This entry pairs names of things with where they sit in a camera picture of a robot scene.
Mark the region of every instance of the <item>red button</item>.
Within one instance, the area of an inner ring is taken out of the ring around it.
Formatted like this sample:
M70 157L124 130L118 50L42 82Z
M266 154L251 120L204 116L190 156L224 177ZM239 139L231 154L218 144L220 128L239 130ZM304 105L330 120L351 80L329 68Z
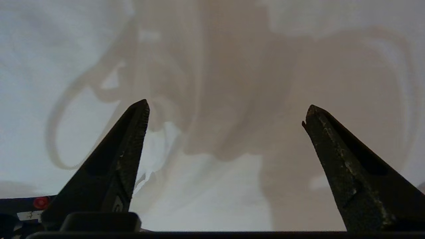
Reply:
M47 206L49 206L49 198L46 196L37 197L36 199L34 199L33 205L37 209L46 209Z

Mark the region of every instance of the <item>white cloth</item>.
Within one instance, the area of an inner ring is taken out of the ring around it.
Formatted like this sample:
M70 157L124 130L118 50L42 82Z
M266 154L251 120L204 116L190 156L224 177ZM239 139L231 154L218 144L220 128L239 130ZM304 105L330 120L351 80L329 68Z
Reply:
M56 194L146 98L143 228L343 230L301 121L322 107L425 181L424 6L4 0L0 197Z

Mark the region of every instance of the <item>white fabric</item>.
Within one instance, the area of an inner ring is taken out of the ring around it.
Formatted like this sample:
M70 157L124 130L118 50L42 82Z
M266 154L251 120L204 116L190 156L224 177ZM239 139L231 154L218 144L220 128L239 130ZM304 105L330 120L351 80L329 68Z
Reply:
M331 112L425 181L421 0L0 2L0 198L56 194L133 102L149 230L343 230L309 137Z

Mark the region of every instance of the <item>crumpled fabric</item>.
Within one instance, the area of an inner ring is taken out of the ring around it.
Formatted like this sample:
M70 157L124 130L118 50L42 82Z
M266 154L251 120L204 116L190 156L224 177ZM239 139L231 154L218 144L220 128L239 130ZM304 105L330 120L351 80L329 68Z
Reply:
M56 194L131 103L148 230L344 230L313 145L328 110L425 181L420 0L0 3L0 197Z

